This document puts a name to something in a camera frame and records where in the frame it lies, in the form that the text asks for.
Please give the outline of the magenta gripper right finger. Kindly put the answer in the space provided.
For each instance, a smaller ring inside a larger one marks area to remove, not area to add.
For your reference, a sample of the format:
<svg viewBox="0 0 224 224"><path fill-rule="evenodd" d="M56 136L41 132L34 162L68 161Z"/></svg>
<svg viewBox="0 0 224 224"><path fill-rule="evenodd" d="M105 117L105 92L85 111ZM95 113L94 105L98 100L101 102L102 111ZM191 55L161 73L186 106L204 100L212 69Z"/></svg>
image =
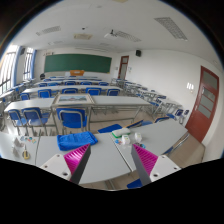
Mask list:
<svg viewBox="0 0 224 224"><path fill-rule="evenodd" d="M143 186L180 170L166 155L157 156L136 144L132 145L131 155Z"/></svg>

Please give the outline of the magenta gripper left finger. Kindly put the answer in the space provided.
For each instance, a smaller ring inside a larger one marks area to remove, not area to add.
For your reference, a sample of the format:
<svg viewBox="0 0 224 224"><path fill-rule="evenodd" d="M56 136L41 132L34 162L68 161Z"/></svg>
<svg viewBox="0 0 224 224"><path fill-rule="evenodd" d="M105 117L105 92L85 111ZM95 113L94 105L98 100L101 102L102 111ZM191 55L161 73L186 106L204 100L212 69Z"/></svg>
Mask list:
<svg viewBox="0 0 224 224"><path fill-rule="evenodd" d="M90 154L91 146L86 144L65 155L55 154L43 163L41 168L74 184L78 184Z"/></svg>

